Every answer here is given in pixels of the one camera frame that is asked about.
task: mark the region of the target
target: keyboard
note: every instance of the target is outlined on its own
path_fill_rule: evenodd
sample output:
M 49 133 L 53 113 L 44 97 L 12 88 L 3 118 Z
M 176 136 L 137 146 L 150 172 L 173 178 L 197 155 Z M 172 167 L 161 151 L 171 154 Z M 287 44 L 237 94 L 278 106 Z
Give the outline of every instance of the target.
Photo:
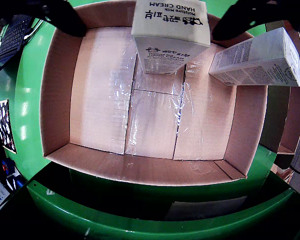
M 15 54 L 22 47 L 25 34 L 31 27 L 32 17 L 15 15 L 1 39 L 0 59 Z

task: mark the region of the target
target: white product box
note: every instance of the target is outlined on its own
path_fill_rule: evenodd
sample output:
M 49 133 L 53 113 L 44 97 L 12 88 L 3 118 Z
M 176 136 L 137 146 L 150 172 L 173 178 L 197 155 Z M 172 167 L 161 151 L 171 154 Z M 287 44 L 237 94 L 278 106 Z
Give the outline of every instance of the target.
M 210 47 L 206 3 L 137 0 L 131 34 L 144 73 L 172 74 Z
M 226 85 L 300 86 L 300 58 L 283 27 L 215 54 L 209 74 Z

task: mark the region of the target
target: open cardboard box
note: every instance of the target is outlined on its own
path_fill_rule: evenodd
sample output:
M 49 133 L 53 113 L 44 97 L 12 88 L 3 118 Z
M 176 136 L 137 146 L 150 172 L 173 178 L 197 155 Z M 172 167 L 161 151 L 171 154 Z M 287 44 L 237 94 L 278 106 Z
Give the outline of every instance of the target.
M 205 93 L 202 97 L 213 92 L 213 104 L 208 102 L 204 106 L 206 116 L 211 114 L 212 116 L 200 130 L 203 131 L 205 139 L 212 142 L 218 142 L 218 138 L 222 138 L 223 144 L 225 142 L 224 152 L 218 152 L 218 155 L 214 156 L 215 149 L 207 146 L 204 151 L 208 152 L 212 158 L 182 161 L 115 154 L 91 147 L 98 136 L 96 129 L 100 129 L 99 126 L 93 128 L 96 125 L 93 121 L 99 120 L 98 111 L 103 111 L 107 107 L 107 101 L 99 103 L 99 96 L 93 94 L 91 88 L 98 93 L 100 89 L 97 89 L 93 82 L 89 82 L 92 86 L 85 82 L 89 75 L 102 83 L 103 69 L 99 68 L 99 72 L 95 72 L 88 66 L 91 66 L 91 63 L 96 66 L 102 61 L 109 61 L 109 64 L 112 64 L 111 61 L 114 59 L 112 56 L 116 54 L 110 52 L 109 56 L 95 59 L 96 56 L 89 54 L 91 44 L 86 45 L 86 43 L 89 43 L 89 38 L 94 41 L 93 36 L 98 36 L 98 34 L 90 34 L 96 28 L 111 27 L 109 29 L 113 31 L 120 31 L 122 27 L 131 27 L 135 4 L 130 0 L 118 0 L 97 2 L 75 8 L 89 29 L 84 39 L 67 35 L 58 29 L 55 30 L 45 62 L 40 97 L 40 129 L 44 157 L 96 177 L 144 185 L 198 186 L 246 178 L 263 128 L 268 88 L 267 86 L 225 86 L 210 76 L 208 71 L 216 51 L 251 38 L 252 36 L 248 33 L 229 41 L 212 40 L 212 47 L 196 58 L 197 60 L 202 58 L 202 62 L 205 58 L 207 59 L 203 64 L 204 68 L 199 69 L 198 75 L 192 76 L 204 87 Z M 208 19 L 210 28 L 213 29 L 218 18 L 209 15 Z M 107 39 L 104 39 L 103 43 L 98 42 L 98 51 L 102 53 L 103 47 L 108 48 L 106 43 Z M 86 69 L 88 73 L 84 71 L 78 73 L 78 69 L 81 71 Z M 76 99 L 80 99 L 80 94 L 87 96 L 87 93 L 89 93 L 89 98 L 82 97 L 81 102 L 72 101 L 74 93 L 77 94 Z M 225 117 L 223 105 L 228 105 L 229 102 L 235 103 L 230 121 L 226 122 L 227 126 L 220 126 L 218 124 L 225 124 L 222 121 Z M 92 119 L 91 122 L 80 120 L 79 117 L 83 114 L 82 109 L 87 118 Z M 76 121 L 76 116 L 79 120 L 72 125 L 71 119 Z M 96 136 L 95 138 L 85 138 L 84 134 L 80 134 L 80 129 L 86 131 L 86 126 L 83 126 L 85 124 L 91 127 L 90 130 Z M 220 127 L 227 127 L 230 131 L 222 135 Z M 78 134 L 78 139 L 74 140 L 71 137 L 72 130 Z M 87 142 L 89 147 L 81 144 L 81 140 Z
M 266 24 L 267 31 L 280 27 L 286 29 L 300 57 L 300 34 L 288 21 Z M 300 87 L 269 86 L 266 108 L 260 143 L 276 152 L 275 163 L 287 169 L 300 139 Z

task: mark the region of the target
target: plastic wrap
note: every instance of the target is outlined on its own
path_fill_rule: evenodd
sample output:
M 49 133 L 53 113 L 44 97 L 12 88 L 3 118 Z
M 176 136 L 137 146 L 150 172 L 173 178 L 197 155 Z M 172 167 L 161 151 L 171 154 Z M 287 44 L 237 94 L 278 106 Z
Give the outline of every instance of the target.
M 88 30 L 73 77 L 71 143 L 124 153 L 136 55 L 130 27 Z
M 125 153 L 172 159 L 179 123 L 180 96 L 134 90 Z
M 222 49 L 212 44 L 186 65 L 175 160 L 221 160 L 225 156 L 236 87 L 225 86 L 208 74 L 215 53 Z
M 143 73 L 137 57 L 133 89 L 180 96 L 184 84 L 184 72 L 185 68 L 181 67 L 171 75 Z

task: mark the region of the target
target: green metal frame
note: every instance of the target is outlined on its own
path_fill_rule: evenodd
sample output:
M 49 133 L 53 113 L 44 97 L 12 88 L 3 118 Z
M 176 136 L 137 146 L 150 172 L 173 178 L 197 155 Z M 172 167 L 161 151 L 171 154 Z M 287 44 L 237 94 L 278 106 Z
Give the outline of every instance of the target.
M 147 221 L 116 216 L 73 202 L 33 180 L 27 185 L 39 210 L 63 226 L 87 238 L 113 239 L 209 239 L 236 235 L 274 214 L 293 194 L 287 189 L 257 206 L 226 216 L 196 221 Z

